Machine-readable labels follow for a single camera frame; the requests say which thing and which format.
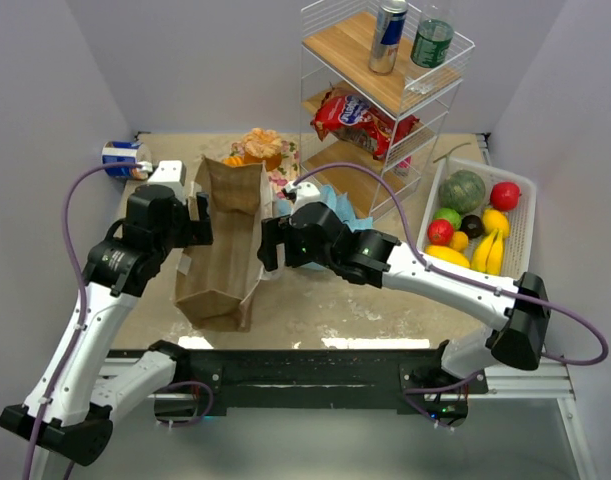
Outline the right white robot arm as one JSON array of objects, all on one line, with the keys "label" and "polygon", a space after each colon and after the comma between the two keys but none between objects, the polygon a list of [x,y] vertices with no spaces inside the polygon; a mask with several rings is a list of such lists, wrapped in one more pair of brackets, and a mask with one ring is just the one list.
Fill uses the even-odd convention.
[{"label": "right white robot arm", "polygon": [[479,320],[482,329],[441,344],[416,375],[422,385],[464,379],[496,364],[539,367],[550,311],[541,304],[544,283],[534,274],[494,277],[416,255],[389,234],[351,230],[321,202],[263,220],[258,258],[267,271],[316,263],[351,284],[417,294]]}]

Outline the green label plastic bottle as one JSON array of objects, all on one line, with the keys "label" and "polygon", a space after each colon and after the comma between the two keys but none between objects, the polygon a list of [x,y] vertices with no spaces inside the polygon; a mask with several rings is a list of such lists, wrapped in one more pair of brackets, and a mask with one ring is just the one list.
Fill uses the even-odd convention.
[{"label": "green label plastic bottle", "polygon": [[445,62],[455,23],[454,1],[425,1],[417,25],[411,61],[426,69],[433,69]]}]

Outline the red snack packet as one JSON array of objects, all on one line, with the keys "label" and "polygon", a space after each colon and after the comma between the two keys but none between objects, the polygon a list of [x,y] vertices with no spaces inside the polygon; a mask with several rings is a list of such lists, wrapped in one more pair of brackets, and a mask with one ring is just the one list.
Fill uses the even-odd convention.
[{"label": "red snack packet", "polygon": [[382,161],[390,143],[405,138],[418,123],[414,115],[396,122],[357,92],[332,88],[324,95],[310,125],[321,141],[332,134]]}]

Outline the blue silver energy drink can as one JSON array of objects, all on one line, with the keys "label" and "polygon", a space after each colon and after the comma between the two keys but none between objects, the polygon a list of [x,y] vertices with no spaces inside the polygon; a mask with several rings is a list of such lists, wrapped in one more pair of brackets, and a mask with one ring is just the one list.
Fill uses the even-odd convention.
[{"label": "blue silver energy drink can", "polygon": [[393,71],[407,12],[406,1],[380,2],[368,61],[368,68],[373,73],[388,75]]}]

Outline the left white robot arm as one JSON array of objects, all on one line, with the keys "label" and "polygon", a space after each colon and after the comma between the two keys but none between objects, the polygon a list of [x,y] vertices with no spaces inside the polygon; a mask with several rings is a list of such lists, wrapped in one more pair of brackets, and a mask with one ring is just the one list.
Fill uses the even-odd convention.
[{"label": "left white robot arm", "polygon": [[170,252],[212,241],[208,194],[138,187],[124,218],[89,251],[74,312],[42,379],[23,403],[4,408],[0,426],[75,464],[95,462],[127,413],[185,381],[188,355],[165,341],[108,382],[97,378],[122,323]]}]

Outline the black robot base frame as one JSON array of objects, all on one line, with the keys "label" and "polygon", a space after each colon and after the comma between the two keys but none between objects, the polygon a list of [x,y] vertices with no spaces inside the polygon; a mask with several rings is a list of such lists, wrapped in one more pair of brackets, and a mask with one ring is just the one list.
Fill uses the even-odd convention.
[{"label": "black robot base frame", "polygon": [[395,410],[429,377],[429,350],[188,350],[155,397],[158,417],[224,416],[234,408]]}]

